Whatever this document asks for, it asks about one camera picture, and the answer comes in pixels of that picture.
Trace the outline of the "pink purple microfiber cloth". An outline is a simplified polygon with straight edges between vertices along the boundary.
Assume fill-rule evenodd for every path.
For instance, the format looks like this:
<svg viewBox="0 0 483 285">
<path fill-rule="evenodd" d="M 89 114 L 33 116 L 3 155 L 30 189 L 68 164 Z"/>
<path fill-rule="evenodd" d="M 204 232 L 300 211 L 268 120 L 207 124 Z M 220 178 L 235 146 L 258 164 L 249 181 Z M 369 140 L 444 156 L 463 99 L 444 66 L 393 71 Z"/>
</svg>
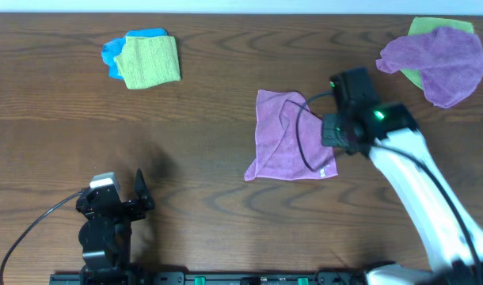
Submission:
<svg viewBox="0 0 483 285">
<path fill-rule="evenodd" d="M 245 180 L 319 180 L 337 175 L 333 149 L 321 142 L 322 121 L 301 93 L 257 93 L 256 158 Z"/>
</svg>

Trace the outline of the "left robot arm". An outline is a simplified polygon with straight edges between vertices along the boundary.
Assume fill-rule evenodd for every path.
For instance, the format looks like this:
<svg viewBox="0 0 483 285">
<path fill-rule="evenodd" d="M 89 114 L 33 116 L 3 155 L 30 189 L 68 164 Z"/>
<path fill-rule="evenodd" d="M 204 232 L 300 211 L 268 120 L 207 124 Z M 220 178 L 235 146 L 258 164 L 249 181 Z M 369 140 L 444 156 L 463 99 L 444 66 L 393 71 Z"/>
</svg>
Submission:
<svg viewBox="0 0 483 285">
<path fill-rule="evenodd" d="M 120 184 L 113 172 L 96 175 L 76 202 L 86 217 L 78 240 L 85 266 L 81 284 L 151 284 L 151 277 L 130 262 L 131 224 L 143 220 L 154 209 L 141 170 L 135 174 L 135 198 L 120 200 Z"/>
</svg>

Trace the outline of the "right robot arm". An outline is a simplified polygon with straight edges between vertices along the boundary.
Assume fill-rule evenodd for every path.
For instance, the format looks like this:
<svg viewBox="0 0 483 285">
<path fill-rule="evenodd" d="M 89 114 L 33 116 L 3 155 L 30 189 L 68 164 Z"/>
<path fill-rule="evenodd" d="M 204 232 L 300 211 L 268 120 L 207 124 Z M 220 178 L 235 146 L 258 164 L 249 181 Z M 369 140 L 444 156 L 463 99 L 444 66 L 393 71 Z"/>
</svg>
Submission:
<svg viewBox="0 0 483 285">
<path fill-rule="evenodd" d="M 369 158 L 394 188 L 424 245 L 424 272 L 392 263 L 366 270 L 368 284 L 483 284 L 483 229 L 439 171 L 400 102 L 383 103 L 364 68 L 330 77 L 337 114 L 323 118 L 322 143 Z"/>
</svg>

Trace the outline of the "light green cloth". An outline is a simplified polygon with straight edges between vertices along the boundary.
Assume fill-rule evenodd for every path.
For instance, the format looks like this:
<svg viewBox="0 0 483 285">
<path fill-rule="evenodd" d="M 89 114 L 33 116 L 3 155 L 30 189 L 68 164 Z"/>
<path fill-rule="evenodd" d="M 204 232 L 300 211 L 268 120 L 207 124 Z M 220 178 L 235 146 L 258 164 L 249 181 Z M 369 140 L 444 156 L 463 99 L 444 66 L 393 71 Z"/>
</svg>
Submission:
<svg viewBox="0 0 483 285">
<path fill-rule="evenodd" d="M 449 27 L 463 32 L 474 34 L 474 26 L 467 21 L 438 18 L 438 17 L 415 17 L 408 31 L 409 36 L 426 34 L 439 27 Z M 401 72 L 416 87 L 424 89 L 418 70 L 402 69 Z"/>
</svg>

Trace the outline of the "dark purple crumpled cloth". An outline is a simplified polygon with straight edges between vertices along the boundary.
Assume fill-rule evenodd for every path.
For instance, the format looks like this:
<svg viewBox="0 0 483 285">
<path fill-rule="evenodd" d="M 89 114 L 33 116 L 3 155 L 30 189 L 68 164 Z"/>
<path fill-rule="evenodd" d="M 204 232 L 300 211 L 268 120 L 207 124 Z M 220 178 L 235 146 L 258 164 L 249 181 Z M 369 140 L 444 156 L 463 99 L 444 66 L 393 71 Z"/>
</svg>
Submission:
<svg viewBox="0 0 483 285">
<path fill-rule="evenodd" d="M 416 70 L 425 98 L 436 107 L 450 108 L 470 96 L 480 83 L 483 47 L 476 34 L 438 27 L 389 42 L 376 66 L 387 74 Z"/>
</svg>

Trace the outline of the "folded green cloth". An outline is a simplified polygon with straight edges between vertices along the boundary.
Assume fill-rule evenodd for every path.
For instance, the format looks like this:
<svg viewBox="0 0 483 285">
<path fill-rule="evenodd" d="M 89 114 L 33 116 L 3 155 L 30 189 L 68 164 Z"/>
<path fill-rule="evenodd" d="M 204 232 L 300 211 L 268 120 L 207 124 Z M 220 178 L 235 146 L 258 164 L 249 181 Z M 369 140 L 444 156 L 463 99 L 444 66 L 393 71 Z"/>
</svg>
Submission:
<svg viewBox="0 0 483 285">
<path fill-rule="evenodd" d="M 114 61 L 128 89 L 148 89 L 181 80 L 173 36 L 128 36 Z"/>
</svg>

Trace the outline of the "blue cloth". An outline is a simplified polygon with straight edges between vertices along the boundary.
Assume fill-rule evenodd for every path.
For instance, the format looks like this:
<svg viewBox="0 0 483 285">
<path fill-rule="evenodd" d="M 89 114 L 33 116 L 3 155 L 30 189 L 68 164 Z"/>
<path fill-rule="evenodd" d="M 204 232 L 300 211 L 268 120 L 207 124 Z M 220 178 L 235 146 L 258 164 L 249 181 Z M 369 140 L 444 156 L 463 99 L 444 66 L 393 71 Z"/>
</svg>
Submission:
<svg viewBox="0 0 483 285">
<path fill-rule="evenodd" d="M 167 36 L 168 33 L 163 28 L 150 28 L 143 30 L 133 30 L 129 31 L 123 38 L 115 38 L 104 44 L 101 51 L 101 57 L 104 64 L 108 66 L 108 76 L 110 78 L 115 78 L 117 80 L 123 81 L 123 77 L 119 74 L 118 66 L 114 58 L 118 56 L 126 43 L 126 38 L 128 36 L 136 36 L 143 38 L 151 38 L 156 36 Z"/>
</svg>

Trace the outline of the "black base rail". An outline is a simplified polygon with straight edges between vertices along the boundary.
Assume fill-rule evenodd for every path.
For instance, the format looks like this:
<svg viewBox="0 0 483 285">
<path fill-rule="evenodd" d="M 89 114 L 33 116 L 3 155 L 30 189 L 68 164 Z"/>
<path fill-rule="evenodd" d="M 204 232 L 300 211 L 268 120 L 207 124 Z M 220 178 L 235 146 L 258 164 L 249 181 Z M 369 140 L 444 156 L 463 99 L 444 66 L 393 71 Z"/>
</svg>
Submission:
<svg viewBox="0 0 483 285">
<path fill-rule="evenodd" d="M 50 285 L 367 285 L 359 272 L 318 272 L 313 274 L 269 273 L 183 273 L 158 272 L 107 279 L 85 274 L 52 274 Z"/>
</svg>

